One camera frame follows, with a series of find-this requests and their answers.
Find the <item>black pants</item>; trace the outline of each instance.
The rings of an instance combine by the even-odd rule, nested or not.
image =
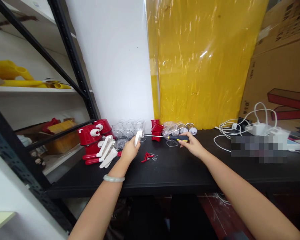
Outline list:
[[[135,197],[125,227],[125,240],[218,239],[196,195],[174,195],[170,232],[154,197]]]

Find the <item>plastic wrap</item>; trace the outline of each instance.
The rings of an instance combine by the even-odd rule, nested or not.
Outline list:
[[[146,0],[155,118],[237,118],[268,0]]]

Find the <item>black table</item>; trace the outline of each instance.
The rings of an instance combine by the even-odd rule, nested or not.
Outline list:
[[[300,153],[288,152],[287,164],[260,164],[252,158],[234,158],[214,144],[213,138],[219,134],[217,129],[202,130],[195,137],[259,191],[300,192]],[[217,138],[217,142],[230,149],[230,140],[226,137]],[[141,163],[146,151],[158,155],[157,161]],[[85,165],[80,161],[47,193],[51,198],[91,197],[118,159],[116,157],[108,168],[103,169],[98,163]],[[156,142],[147,137],[128,169],[121,195],[199,194],[219,190],[207,167],[186,148],[168,147],[165,139]]]

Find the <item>screwdriver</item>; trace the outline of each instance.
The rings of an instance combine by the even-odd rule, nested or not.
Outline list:
[[[149,137],[163,137],[163,136],[153,136],[153,135],[145,135],[144,136],[149,136]],[[165,138],[168,138],[168,139],[171,139],[171,140],[182,140],[184,142],[188,142],[189,141],[189,137],[187,136],[168,136],[168,137],[165,137]]]

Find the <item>cardboard box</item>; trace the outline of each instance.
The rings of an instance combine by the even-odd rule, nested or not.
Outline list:
[[[44,140],[46,138],[51,137],[50,134],[41,132],[42,127],[45,123],[40,123],[37,125],[30,126],[28,128],[23,128],[21,130],[17,130],[15,133],[17,135],[25,135],[29,137],[32,142],[37,142]],[[45,144],[47,148],[48,155],[61,154],[69,151],[71,148],[75,147],[80,143],[79,135],[77,131],[73,131],[68,133],[67,135],[58,138],[52,142]]]
[[[277,113],[278,126],[300,134],[300,0],[283,0],[269,10],[252,56],[239,117],[263,102]],[[257,112],[266,122],[264,111]],[[247,119],[256,121],[254,114]],[[268,111],[269,125],[274,114]]]

